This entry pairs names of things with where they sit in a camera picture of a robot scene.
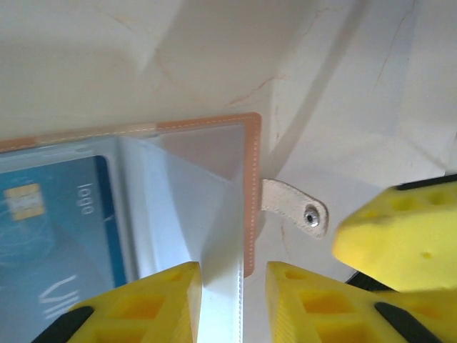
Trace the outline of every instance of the card holder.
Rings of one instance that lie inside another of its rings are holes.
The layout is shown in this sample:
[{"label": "card holder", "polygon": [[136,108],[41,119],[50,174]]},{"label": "card holder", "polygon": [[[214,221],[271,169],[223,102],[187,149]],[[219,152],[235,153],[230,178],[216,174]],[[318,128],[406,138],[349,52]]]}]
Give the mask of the card holder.
[{"label": "card holder", "polygon": [[[199,342],[241,342],[243,278],[254,268],[259,211],[292,220],[315,238],[328,221],[318,200],[260,180],[260,131],[254,113],[67,131],[0,141],[0,161],[15,170],[103,156],[126,280],[200,262]],[[307,220],[309,209],[318,223]]]}]

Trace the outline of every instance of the white surface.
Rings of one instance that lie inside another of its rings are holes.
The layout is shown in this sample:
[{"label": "white surface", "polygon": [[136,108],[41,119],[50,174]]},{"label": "white surface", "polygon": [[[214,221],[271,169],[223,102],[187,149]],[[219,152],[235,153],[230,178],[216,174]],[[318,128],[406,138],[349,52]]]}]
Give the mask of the white surface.
[{"label": "white surface", "polygon": [[[258,111],[263,175],[324,201],[330,232],[383,187],[446,168],[453,0],[4,1],[0,13],[1,138]],[[267,216],[247,342],[269,338],[267,260],[351,273],[329,255],[331,235],[310,241]]]}]

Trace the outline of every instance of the black rubber pad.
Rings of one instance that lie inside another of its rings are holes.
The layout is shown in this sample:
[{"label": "black rubber pad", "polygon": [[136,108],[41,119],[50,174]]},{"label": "black rubber pad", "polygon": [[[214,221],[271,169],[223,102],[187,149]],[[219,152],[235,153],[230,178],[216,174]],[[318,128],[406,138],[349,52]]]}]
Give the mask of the black rubber pad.
[{"label": "black rubber pad", "polygon": [[32,343],[67,343],[93,313],[93,307],[83,306],[62,314]]},{"label": "black rubber pad", "polygon": [[442,343],[405,309],[385,302],[376,302],[374,307],[408,343]]}]

